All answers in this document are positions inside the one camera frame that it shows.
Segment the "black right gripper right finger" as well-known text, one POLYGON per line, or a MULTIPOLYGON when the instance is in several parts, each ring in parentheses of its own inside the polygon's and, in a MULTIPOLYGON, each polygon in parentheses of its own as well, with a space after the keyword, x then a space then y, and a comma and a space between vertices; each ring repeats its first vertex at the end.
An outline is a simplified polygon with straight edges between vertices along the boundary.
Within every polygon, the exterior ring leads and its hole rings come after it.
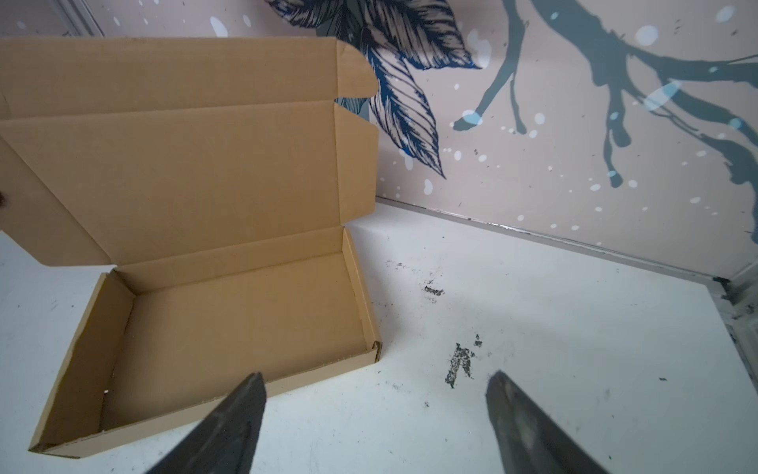
POLYGON ((505 472, 606 471, 504 372, 490 378, 486 401, 505 472))

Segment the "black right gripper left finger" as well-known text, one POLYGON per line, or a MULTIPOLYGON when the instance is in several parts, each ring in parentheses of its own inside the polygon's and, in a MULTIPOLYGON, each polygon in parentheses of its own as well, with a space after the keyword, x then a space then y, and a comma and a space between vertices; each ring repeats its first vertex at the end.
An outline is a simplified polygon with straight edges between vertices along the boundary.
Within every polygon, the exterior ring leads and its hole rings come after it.
POLYGON ((149 471, 249 473, 265 408, 264 377, 252 373, 149 471))

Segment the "brown cardboard paper box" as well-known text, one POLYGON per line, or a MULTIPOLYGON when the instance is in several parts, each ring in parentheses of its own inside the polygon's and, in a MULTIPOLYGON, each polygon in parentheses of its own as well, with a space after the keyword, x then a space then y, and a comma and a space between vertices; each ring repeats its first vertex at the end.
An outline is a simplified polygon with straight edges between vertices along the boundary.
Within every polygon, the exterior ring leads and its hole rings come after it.
POLYGON ((31 451, 83 458, 379 361, 349 223, 375 209, 378 82, 333 38, 1 43, 1 228, 103 268, 31 451))

